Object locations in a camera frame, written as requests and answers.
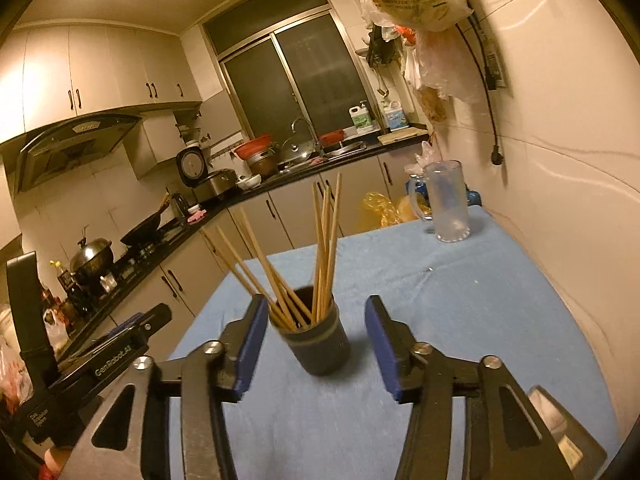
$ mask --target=blue gripper pad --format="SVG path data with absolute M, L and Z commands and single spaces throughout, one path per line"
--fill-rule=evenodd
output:
M 242 398 L 254 378 L 258 355 L 267 330 L 269 305 L 265 297 L 256 294 L 242 319 L 229 323 L 220 336 L 225 344 L 225 359 L 233 363 L 234 382 L 231 390 Z
M 371 340 L 385 388 L 398 402 L 402 397 L 399 376 L 402 356 L 398 355 L 399 352 L 401 353 L 401 349 L 397 348 L 398 342 L 392 341 L 393 323 L 380 297 L 369 296 L 364 305 L 364 324 L 367 327 L 367 335 Z

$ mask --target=blue tablecloth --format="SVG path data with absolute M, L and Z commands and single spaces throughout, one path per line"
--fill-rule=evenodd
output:
M 500 356 L 526 391 L 541 384 L 599 441 L 617 452 L 609 393 L 584 335 L 519 245 L 480 207 L 472 235 L 444 244 L 420 221 L 342 238 L 334 295 L 352 345 L 346 366 L 308 375 L 268 328 L 251 389 L 225 405 L 238 478 L 389 480 L 398 466 L 411 407 L 386 392 L 364 327 L 364 303 L 379 294 L 392 318 L 446 355 Z M 293 287 L 309 284 L 315 247 L 270 260 Z M 265 285 L 257 260 L 250 268 Z M 424 272 L 428 267 L 432 272 Z M 183 357 L 242 316 L 249 295 L 231 274 L 175 349 Z M 172 478 L 182 478 L 179 400 L 172 399 Z M 463 403 L 454 405 L 450 474 L 460 478 Z

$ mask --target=window pane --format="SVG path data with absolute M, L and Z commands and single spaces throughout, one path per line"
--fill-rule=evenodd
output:
M 367 100 L 328 14 L 276 35 L 318 136 L 353 126 L 349 108 Z
M 271 40 L 263 41 L 224 65 L 255 137 L 273 135 L 282 143 L 300 106 Z
M 326 3 L 327 0 L 247 0 L 204 27 L 220 54 L 256 32 Z

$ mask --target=silver bolt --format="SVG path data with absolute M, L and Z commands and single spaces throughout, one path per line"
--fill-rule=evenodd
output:
M 136 357 L 133 361 L 133 367 L 136 370 L 146 370 L 154 363 L 154 359 L 149 357 L 148 355 L 143 355 L 142 357 Z
M 482 364 L 487 368 L 491 368 L 491 370 L 497 370 L 502 366 L 502 361 L 495 355 L 488 355 L 482 359 Z
M 204 345 L 205 354 L 218 354 L 223 351 L 224 345 L 220 341 L 209 341 Z
M 433 352 L 433 347 L 429 343 L 416 343 L 414 345 L 414 353 L 418 355 L 429 355 Z

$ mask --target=clear plastic mug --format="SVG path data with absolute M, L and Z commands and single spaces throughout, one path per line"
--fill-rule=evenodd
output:
M 470 229 L 462 164 L 457 160 L 442 160 L 426 165 L 423 170 L 423 177 L 412 175 L 409 180 L 409 199 L 414 212 L 422 220 L 433 221 L 436 237 L 441 242 L 464 240 Z M 427 185 L 431 216 L 418 207 L 415 187 L 422 183 Z

